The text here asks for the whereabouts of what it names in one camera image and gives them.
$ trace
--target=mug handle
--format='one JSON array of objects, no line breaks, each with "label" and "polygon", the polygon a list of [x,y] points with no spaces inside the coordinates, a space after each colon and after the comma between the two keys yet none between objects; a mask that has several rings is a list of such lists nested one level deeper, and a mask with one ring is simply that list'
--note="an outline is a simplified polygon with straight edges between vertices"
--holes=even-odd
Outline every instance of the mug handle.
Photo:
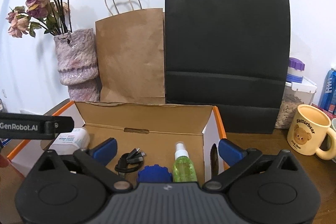
[{"label": "mug handle", "polygon": [[328,128],[327,134],[331,138],[331,148],[327,151],[323,151],[320,148],[316,150],[316,155],[323,160],[331,160],[336,157],[336,132],[332,128]]}]

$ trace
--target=clear plastic food container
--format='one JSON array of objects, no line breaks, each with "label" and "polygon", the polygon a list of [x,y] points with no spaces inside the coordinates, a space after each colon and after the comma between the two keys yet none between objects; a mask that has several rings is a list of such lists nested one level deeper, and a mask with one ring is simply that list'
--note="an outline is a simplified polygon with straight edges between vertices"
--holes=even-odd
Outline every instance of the clear plastic food container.
[{"label": "clear plastic food container", "polygon": [[303,77],[302,83],[286,82],[275,128],[288,129],[298,105],[310,105],[316,89],[316,84],[306,77]]}]

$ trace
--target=green liquid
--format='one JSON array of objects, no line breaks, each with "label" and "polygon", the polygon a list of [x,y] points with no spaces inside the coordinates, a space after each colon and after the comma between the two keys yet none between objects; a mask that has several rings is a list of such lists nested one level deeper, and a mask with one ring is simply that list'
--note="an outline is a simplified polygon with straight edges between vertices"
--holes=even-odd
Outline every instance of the green liquid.
[{"label": "green liquid", "polygon": [[197,181],[193,162],[186,156],[177,158],[173,165],[174,182]]}]

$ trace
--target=vase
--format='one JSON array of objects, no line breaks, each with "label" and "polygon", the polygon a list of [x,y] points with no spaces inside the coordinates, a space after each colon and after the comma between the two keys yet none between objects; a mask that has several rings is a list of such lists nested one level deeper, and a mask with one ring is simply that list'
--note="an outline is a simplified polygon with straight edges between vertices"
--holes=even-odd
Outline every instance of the vase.
[{"label": "vase", "polygon": [[73,101],[99,100],[99,75],[93,29],[80,29],[54,37],[59,80],[68,86]]},{"label": "vase", "polygon": [[69,85],[70,100],[76,102],[97,102],[100,98],[96,79],[77,85]]},{"label": "vase", "polygon": [[80,29],[54,37],[62,85],[77,85],[96,78],[98,59],[93,29]]}]

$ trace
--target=yellow mug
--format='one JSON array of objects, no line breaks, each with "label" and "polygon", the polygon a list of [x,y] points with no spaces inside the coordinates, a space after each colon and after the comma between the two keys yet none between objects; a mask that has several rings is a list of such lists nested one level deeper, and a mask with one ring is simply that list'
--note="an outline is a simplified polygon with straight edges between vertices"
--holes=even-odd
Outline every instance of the yellow mug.
[{"label": "yellow mug", "polygon": [[[287,141],[300,154],[310,156],[316,153],[323,160],[331,160],[336,156],[336,132],[330,125],[331,121],[323,111],[310,105],[299,105]],[[326,134],[330,136],[331,147],[323,151],[320,146]]]}]

